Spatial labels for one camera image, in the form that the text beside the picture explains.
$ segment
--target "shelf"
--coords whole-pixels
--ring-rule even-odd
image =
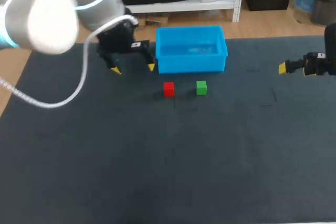
[[[200,0],[186,0],[181,2],[151,4],[151,5],[129,5],[132,13],[164,13],[164,12],[188,12],[193,10],[221,10],[234,9],[235,0],[222,0],[209,3],[202,3]]]

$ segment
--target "block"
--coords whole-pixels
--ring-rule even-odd
[[[286,73],[286,63],[285,62],[279,65],[279,74],[283,74],[283,73]]]
[[[196,93],[197,93],[197,95],[206,95],[207,94],[206,81],[196,82]]]
[[[163,83],[163,94],[164,94],[165,97],[173,97],[174,96],[174,83],[173,82]]]

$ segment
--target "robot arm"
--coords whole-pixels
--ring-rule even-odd
[[[121,0],[0,0],[0,49],[61,54],[76,42],[78,19],[94,31],[124,14]]]

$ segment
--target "red cube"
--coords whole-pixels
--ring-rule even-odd
[[[174,83],[173,82],[163,83],[163,94],[164,94],[165,97],[173,97],[174,96]]]

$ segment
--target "white cable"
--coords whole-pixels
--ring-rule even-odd
[[[138,24],[138,20],[131,16],[131,15],[123,15],[120,17],[117,17],[109,22],[107,22],[106,24],[102,25],[101,27],[99,27],[97,30],[93,31],[88,38],[85,40],[84,45],[83,45],[83,67],[82,67],[82,74],[80,77],[80,81],[78,84],[77,89],[74,91],[74,93],[69,96],[67,99],[65,99],[62,102],[58,102],[58,103],[45,103],[45,102],[40,102],[37,101],[36,99],[26,95],[25,93],[17,90],[14,86],[12,86],[11,84],[9,84],[7,81],[5,81],[3,78],[0,77],[0,84],[6,88],[7,90],[9,90],[13,95],[21,98],[22,100],[24,100],[27,103],[30,103],[32,105],[35,105],[37,107],[40,108],[44,108],[44,109],[54,109],[54,108],[58,108],[61,106],[66,105],[67,103],[69,103],[70,101],[72,101],[79,93],[79,91],[82,89],[85,79],[86,79],[86,75],[87,75],[87,71],[88,71],[88,58],[89,58],[89,45],[91,43],[91,41],[95,38],[96,35],[98,35],[99,33],[103,32],[104,30],[108,29],[108,28],[112,28],[114,25],[116,25],[117,23],[123,21],[123,20],[130,20],[132,22],[132,24],[137,25]]]

